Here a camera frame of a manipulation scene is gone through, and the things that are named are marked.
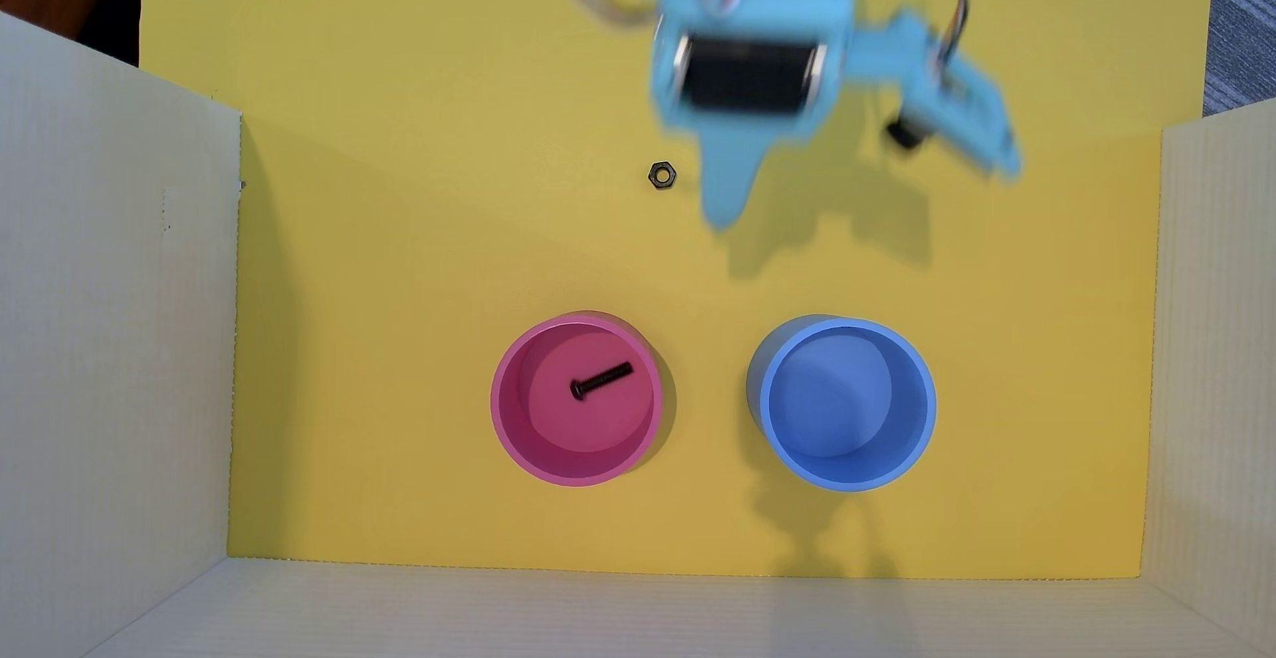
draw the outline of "pink cup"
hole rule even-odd
[[[573,381],[627,362],[629,375],[573,395]],[[500,444],[527,473],[559,486],[598,485],[637,464],[660,430],[662,406],[647,339],[600,311],[536,324],[505,352],[491,383]]]

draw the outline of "gray carpet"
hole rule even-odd
[[[1276,0],[1210,0],[1205,113],[1276,97]]]

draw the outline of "cup rim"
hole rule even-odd
[[[921,436],[917,437],[916,446],[914,446],[903,462],[893,469],[882,476],[861,482],[837,482],[806,471],[805,467],[799,464],[792,458],[789,449],[780,441],[771,418],[771,389],[775,384],[776,372],[780,370],[780,366],[789,358],[790,355],[792,355],[794,349],[796,349],[806,339],[837,330],[838,328],[855,328],[856,330],[870,332],[893,342],[896,347],[900,347],[900,349],[902,349],[903,353],[911,358],[912,366],[921,376],[921,384],[926,393],[926,416]],[[771,444],[772,450],[777,457],[780,457],[780,460],[783,462],[789,471],[822,488],[846,492],[869,491],[886,486],[903,476],[903,472],[907,472],[914,464],[917,463],[917,459],[921,458],[926,445],[930,444],[930,435],[934,434],[935,428],[935,383],[930,375],[929,367],[926,367],[925,360],[914,348],[912,343],[901,337],[897,332],[892,330],[891,326],[852,318],[829,318],[800,328],[792,334],[792,337],[785,339],[785,342],[780,344],[780,348],[771,356],[771,360],[767,362],[766,372],[762,375],[760,389],[758,390],[758,411],[762,414],[758,423],[762,427],[762,432],[767,436],[767,442]]]
[[[623,462],[619,462],[615,467],[598,472],[597,474],[591,474],[587,477],[561,477],[553,472],[547,472],[531,460],[528,460],[523,454],[514,446],[510,440],[509,434],[505,431],[504,413],[500,409],[500,397],[501,389],[509,377],[509,366],[513,363],[514,357],[519,356],[523,349],[527,348],[533,339],[541,337],[553,328],[561,325],[591,325],[600,328],[602,332],[618,337],[625,342],[625,344],[639,356],[639,363],[643,371],[647,374],[648,381],[652,388],[652,403],[651,403],[651,421],[647,421],[647,432],[643,435],[642,440],[634,446],[634,450],[625,457]],[[618,476],[625,473],[634,467],[647,450],[651,448],[652,441],[655,441],[656,435],[660,431],[660,422],[664,414],[665,407],[665,391],[660,375],[660,367],[656,363],[656,356],[647,339],[633,328],[633,325],[607,315],[604,311],[593,310],[578,310],[568,311],[565,315],[559,315],[556,318],[545,320],[535,326],[530,328],[518,339],[510,343],[509,348],[500,358],[500,363],[496,366],[496,372],[493,375],[491,391],[489,397],[489,407],[491,412],[491,423],[496,431],[496,437],[500,439],[501,446],[505,453],[516,464],[519,465],[524,472],[532,474],[533,477],[556,485],[556,486],[569,486],[569,487],[582,487],[582,486],[596,486],[607,481],[616,478]]]

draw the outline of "blue cup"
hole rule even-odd
[[[808,315],[753,353],[749,412],[780,460],[832,491],[869,491],[909,471],[935,427],[935,384],[882,324]]]

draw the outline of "white cardboard wall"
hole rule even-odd
[[[225,557],[239,113],[0,14],[0,657]]]
[[[1143,580],[637,576],[230,559],[89,658],[1262,658]]]
[[[1276,655],[1276,99],[1161,163],[1143,575]]]

